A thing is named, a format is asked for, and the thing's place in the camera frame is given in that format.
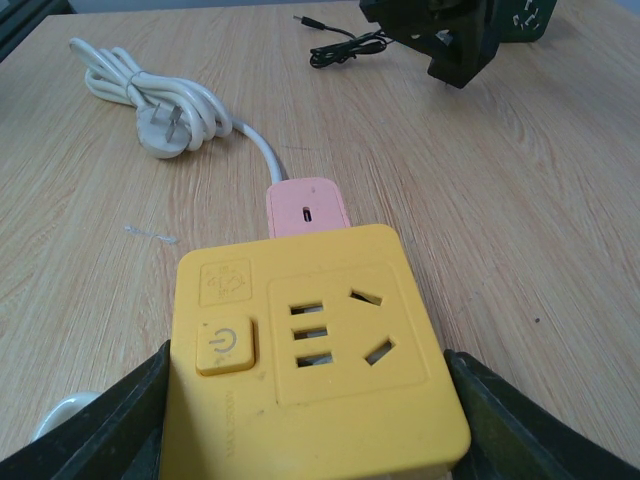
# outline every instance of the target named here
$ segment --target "pink connector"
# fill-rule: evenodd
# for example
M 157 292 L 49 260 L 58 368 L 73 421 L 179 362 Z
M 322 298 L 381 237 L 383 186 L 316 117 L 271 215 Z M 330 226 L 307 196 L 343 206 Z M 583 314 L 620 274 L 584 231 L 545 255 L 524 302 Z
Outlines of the pink connector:
M 326 178 L 299 178 L 271 185 L 267 214 L 271 238 L 351 226 L 338 186 Z

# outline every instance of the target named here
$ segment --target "black cable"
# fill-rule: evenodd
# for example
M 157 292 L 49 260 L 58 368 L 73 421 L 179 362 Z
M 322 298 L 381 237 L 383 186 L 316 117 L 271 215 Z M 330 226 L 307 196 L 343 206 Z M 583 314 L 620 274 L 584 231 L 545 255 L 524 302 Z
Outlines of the black cable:
M 331 32 L 346 35 L 351 40 L 342 43 L 334 43 L 325 47 L 311 49 L 309 63 L 313 68 L 324 68 L 333 63 L 344 63 L 357 55 L 373 55 L 383 52 L 393 40 L 387 37 L 382 30 L 365 33 L 356 37 L 353 33 L 340 28 L 329 27 L 309 17 L 293 17 L 300 23 L 316 30 L 329 30 Z

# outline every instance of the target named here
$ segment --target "socket slot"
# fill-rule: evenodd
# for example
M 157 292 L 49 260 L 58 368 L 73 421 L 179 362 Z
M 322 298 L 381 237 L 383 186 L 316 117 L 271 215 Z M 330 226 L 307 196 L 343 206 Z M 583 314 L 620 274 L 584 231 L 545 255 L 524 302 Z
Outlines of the socket slot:
M 305 313 L 315 313 L 324 310 L 322 302 L 305 303 L 303 305 L 290 305 L 291 315 L 303 315 Z
M 355 300 L 360 300 L 361 302 L 370 303 L 378 307 L 382 305 L 382 297 L 378 297 L 370 293 L 359 292 L 358 290 L 351 290 L 351 295 L 349 296 Z
M 391 349 L 395 347 L 395 344 L 391 341 L 390 338 L 387 338 L 384 343 L 378 346 L 373 352 L 364 357 L 367 363 L 371 366 L 375 365 L 384 357 L 387 353 L 391 351 Z
M 331 352 L 317 353 L 315 355 L 307 355 L 304 357 L 296 358 L 298 368 L 302 367 L 315 367 L 318 365 L 326 365 L 327 363 L 333 363 L 333 356 Z
M 305 340 L 307 338 L 326 337 L 329 335 L 327 327 L 313 327 L 299 330 L 292 330 L 294 340 Z

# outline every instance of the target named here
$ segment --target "yellow power socket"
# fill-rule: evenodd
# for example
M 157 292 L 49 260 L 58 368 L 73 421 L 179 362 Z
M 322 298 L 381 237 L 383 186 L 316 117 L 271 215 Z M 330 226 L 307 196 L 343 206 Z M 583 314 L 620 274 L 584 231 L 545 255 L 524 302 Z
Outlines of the yellow power socket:
M 469 442 L 391 228 L 196 250 L 180 262 L 162 479 L 437 478 Z

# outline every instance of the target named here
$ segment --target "horizontal slot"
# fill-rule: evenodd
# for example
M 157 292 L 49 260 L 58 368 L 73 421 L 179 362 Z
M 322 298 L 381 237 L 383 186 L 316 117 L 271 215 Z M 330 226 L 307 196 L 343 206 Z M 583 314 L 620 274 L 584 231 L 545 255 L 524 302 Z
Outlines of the horizontal slot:
M 391 351 L 391 349 L 395 347 L 395 344 L 391 341 L 391 339 L 387 338 L 387 340 L 376 348 L 373 352 L 365 357 L 365 360 L 369 365 L 375 365 L 380 361 L 382 357 L 384 357 L 387 353 Z
M 317 355 L 308 355 L 306 357 L 296 358 L 298 367 L 315 367 L 317 365 L 326 365 L 327 363 L 333 363 L 333 356 L 331 352 L 318 353 Z
M 382 305 L 382 297 L 376 297 L 375 295 L 371 295 L 370 293 L 359 292 L 357 290 L 351 290 L 351 298 L 356 300 L 360 300 L 361 302 L 370 303 L 372 305 L 377 305 L 378 307 Z
M 305 305 L 295 305 L 290 306 L 289 308 L 291 309 L 291 315 L 302 315 L 304 313 L 321 312 L 322 310 L 324 310 L 324 308 L 322 307 L 322 302 L 308 303 Z
M 305 338 L 326 337 L 327 327 L 306 328 L 304 330 L 294 330 L 294 340 L 304 340 Z

